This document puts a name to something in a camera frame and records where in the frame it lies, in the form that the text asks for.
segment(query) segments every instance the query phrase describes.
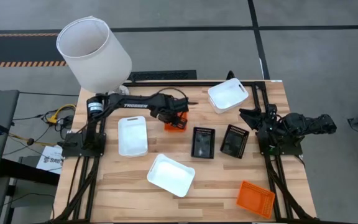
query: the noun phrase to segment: wooden tabletop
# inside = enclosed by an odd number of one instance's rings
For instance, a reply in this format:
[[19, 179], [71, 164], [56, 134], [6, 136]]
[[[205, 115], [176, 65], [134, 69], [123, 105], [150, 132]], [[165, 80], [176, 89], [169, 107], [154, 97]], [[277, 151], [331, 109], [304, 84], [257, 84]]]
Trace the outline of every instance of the wooden tabletop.
[[[282, 82], [266, 81], [269, 103], [277, 105], [278, 113], [286, 115], [290, 109]], [[151, 95], [159, 87], [132, 87], [132, 95]], [[269, 189], [263, 156], [255, 131], [240, 118], [238, 109], [253, 109], [252, 91], [250, 96], [237, 108], [223, 114], [216, 114], [208, 103], [207, 86], [178, 87], [192, 102], [189, 106], [187, 129], [184, 133], [168, 133], [164, 124], [151, 117], [149, 110], [118, 109], [107, 119], [107, 143], [104, 156], [100, 160], [96, 190], [94, 195], [92, 222], [251, 222], [267, 221], [247, 210], [236, 206], [236, 197], [242, 180]], [[175, 90], [163, 93], [181, 98]], [[86, 100], [94, 94], [81, 90], [73, 123], [73, 131], [86, 122]], [[118, 154], [117, 125], [121, 118], [144, 116], [147, 122], [149, 153], [142, 157], [126, 158]], [[250, 136], [242, 159], [220, 152], [224, 133], [228, 124], [250, 131]], [[197, 159], [190, 156], [193, 127], [214, 128], [216, 130], [214, 159]], [[158, 154], [176, 160], [196, 171], [193, 183], [183, 198], [179, 198], [147, 181], [147, 173]], [[294, 156], [282, 156], [283, 168], [289, 191], [298, 203], [311, 216], [315, 210], [308, 180], [303, 165]], [[55, 213], [58, 215], [66, 206], [67, 195], [76, 158], [66, 159], [55, 197]], [[80, 178], [76, 175], [74, 192]], [[284, 202], [278, 191], [282, 216], [285, 216]], [[80, 217], [85, 214], [81, 204]]]

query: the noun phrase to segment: black container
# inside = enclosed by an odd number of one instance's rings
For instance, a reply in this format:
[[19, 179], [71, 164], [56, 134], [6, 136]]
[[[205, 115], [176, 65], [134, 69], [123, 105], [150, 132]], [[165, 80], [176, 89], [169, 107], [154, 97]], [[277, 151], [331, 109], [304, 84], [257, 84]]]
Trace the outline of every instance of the black container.
[[224, 134], [221, 152], [242, 159], [249, 132], [229, 124]]
[[215, 129], [198, 128], [193, 129], [193, 145], [191, 156], [202, 159], [214, 158]]

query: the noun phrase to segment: black floor stripe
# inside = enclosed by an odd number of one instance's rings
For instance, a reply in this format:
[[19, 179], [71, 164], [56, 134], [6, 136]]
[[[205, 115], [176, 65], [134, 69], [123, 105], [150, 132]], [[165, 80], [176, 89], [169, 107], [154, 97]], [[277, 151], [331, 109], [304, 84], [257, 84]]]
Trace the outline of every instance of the black floor stripe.
[[[259, 26], [253, 0], [248, 0], [252, 26], [190, 26], [111, 28], [113, 32], [196, 32], [252, 30], [265, 79], [270, 79], [260, 31], [266, 30], [358, 30], [351, 26]], [[0, 30], [0, 67], [66, 66], [56, 49], [60, 29]]]
[[[237, 31], [253, 30], [252, 26], [189, 26], [189, 27], [123, 27], [110, 28], [112, 32], [180, 32], [180, 31]], [[58, 34], [60, 29], [0, 30], [0, 34]]]
[[259, 30], [357, 30], [358, 25], [336, 26], [260, 26]]
[[258, 30], [259, 25], [258, 25], [258, 19], [256, 16], [256, 11], [255, 11], [255, 6], [254, 6], [253, 0], [248, 0], [248, 6], [249, 6], [249, 12], [251, 14], [251, 19], [252, 19], [252, 27], [255, 28], [254, 35], [255, 35], [255, 41], [256, 41], [256, 47], [258, 50], [259, 60], [260, 60], [260, 66], [262, 69], [262, 75], [263, 75], [264, 79], [269, 80], [270, 74], [269, 74], [269, 70], [267, 68], [267, 61], [266, 61], [266, 56], [265, 56], [264, 45], [262, 43], [262, 37], [260, 36], [260, 31]]
[[[334, 26], [193, 26], [193, 27], [128, 27], [110, 28], [113, 32], [180, 32], [237, 30], [357, 30], [358, 25]], [[60, 29], [0, 30], [0, 34], [58, 34]]]

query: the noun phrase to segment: lamp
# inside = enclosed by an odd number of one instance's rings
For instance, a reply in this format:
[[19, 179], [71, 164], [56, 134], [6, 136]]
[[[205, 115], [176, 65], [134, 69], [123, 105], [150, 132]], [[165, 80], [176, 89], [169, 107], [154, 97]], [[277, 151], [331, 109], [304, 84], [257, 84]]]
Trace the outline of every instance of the lamp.
[[132, 60], [101, 19], [90, 16], [68, 24], [59, 33], [56, 46], [84, 89], [129, 94], [120, 85], [131, 73]]

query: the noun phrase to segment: orange object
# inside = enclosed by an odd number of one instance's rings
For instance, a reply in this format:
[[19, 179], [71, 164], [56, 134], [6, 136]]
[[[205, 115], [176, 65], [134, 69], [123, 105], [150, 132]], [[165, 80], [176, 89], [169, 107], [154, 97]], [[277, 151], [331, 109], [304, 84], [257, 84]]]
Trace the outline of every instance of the orange object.
[[274, 197], [273, 192], [243, 180], [236, 204], [260, 216], [270, 218], [272, 216]]
[[[187, 112], [184, 112], [181, 117], [187, 119]], [[186, 131], [186, 126], [184, 129], [180, 129], [180, 128], [172, 127], [171, 124], [165, 124], [164, 130], [170, 131], [170, 132], [184, 132], [184, 131]]]

